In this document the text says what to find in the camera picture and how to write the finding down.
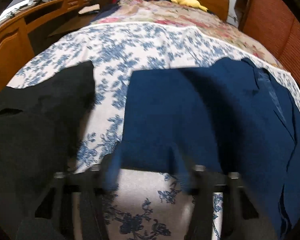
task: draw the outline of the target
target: cabinet door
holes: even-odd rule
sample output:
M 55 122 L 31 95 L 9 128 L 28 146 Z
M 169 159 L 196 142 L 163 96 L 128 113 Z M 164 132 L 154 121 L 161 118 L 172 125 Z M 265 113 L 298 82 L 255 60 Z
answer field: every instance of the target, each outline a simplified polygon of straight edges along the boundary
M 34 57 L 24 19 L 0 31 L 0 90 Z
M 282 0 L 251 0 L 243 32 L 279 58 L 293 20 L 293 13 Z

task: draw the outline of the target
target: wooden cabinet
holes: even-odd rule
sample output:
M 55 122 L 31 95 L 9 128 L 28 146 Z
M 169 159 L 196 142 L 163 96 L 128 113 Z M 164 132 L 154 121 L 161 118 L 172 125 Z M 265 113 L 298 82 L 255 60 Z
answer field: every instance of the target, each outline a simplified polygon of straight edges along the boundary
M 300 23 L 283 0 L 249 0 L 245 34 L 259 41 L 300 85 Z
M 237 15 L 239 29 L 242 30 L 242 26 L 246 20 L 247 11 L 249 10 L 250 0 L 236 0 L 234 5 L 234 11 Z
M 0 90 L 33 57 L 26 24 L 20 18 L 0 32 Z
M 16 13 L 16 16 L 0 26 L 0 90 L 35 54 L 29 35 L 49 24 L 52 20 L 75 12 L 88 5 L 90 0 L 54 0 L 28 10 Z M 39 42 L 45 39 L 38 36 Z

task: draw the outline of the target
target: wooden desk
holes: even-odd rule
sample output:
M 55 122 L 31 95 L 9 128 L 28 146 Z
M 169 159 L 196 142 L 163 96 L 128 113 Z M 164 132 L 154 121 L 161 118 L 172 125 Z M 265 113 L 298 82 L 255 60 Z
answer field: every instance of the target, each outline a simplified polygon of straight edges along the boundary
M 97 14 L 77 15 L 50 33 L 49 37 L 57 34 L 66 35 L 70 32 L 77 31 L 82 27 L 87 26 L 96 16 Z
M 0 91 L 20 68 L 51 44 L 46 36 L 53 30 L 44 37 L 43 26 L 51 28 L 49 23 L 54 19 L 71 13 L 75 15 L 89 3 L 90 0 L 54 0 L 22 11 L 3 23 L 0 26 Z M 60 26 L 58 22 L 54 25 L 55 29 Z M 33 47 L 33 40 L 44 43 L 44 46 Z

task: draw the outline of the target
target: blue floral pattern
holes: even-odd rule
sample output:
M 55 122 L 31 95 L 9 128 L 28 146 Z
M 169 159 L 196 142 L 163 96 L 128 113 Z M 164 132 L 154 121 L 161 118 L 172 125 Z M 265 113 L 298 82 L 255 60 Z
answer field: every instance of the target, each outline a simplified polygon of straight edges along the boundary
M 99 163 L 104 155 L 111 152 L 115 142 L 121 140 L 126 94 L 134 70 L 210 67 L 222 57 L 236 60 L 248 57 L 257 67 L 266 68 L 291 92 L 300 110 L 300 90 L 290 73 L 231 44 L 208 37 L 194 26 L 176 27 L 150 22 L 90 25 L 70 33 L 28 62 L 8 86 L 25 88 L 36 85 L 66 67 L 86 60 L 93 62 L 96 94 L 77 154 L 77 172 L 81 172 Z M 155 190 L 156 196 L 150 198 L 144 195 L 143 204 L 138 207 L 141 210 L 136 213 L 119 209 L 111 204 L 111 198 L 108 200 L 105 219 L 109 227 L 114 221 L 120 224 L 116 229 L 120 233 L 117 239 L 183 239 L 183 236 L 174 235 L 178 228 L 171 228 L 171 224 L 168 225 L 159 213 L 155 215 L 155 210 L 150 208 L 157 200 L 156 210 L 159 210 L 158 205 L 176 209 L 185 205 L 177 183 L 165 181 L 173 178 L 160 176 L 165 186 Z M 119 198 L 120 192 L 113 198 Z M 187 201 L 193 206 L 192 199 Z M 214 225 L 218 225 L 222 196 L 216 194 L 214 202 Z M 213 239 L 219 239 L 220 227 L 214 226 L 213 231 Z

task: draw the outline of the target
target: bed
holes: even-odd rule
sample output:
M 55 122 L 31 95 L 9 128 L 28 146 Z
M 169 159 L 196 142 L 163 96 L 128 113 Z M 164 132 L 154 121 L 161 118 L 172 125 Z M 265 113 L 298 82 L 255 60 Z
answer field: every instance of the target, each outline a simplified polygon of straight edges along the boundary
M 76 172 L 99 163 L 121 140 L 134 70 L 209 67 L 222 57 L 247 57 L 287 87 L 300 110 L 300 90 L 291 74 L 260 43 L 224 22 L 228 0 L 200 2 L 216 15 L 164 0 L 121 0 L 114 14 L 64 36 L 11 79 L 8 86 L 24 88 L 79 62 L 93 62 L 95 104 L 82 131 Z M 220 239 L 222 200 L 222 194 L 214 194 L 215 240 Z M 183 239 L 193 206 L 193 197 L 183 194 L 170 175 L 132 170 L 121 170 L 117 190 L 103 199 L 109 237 L 122 240 Z M 75 239 L 81 239 L 74 207 Z

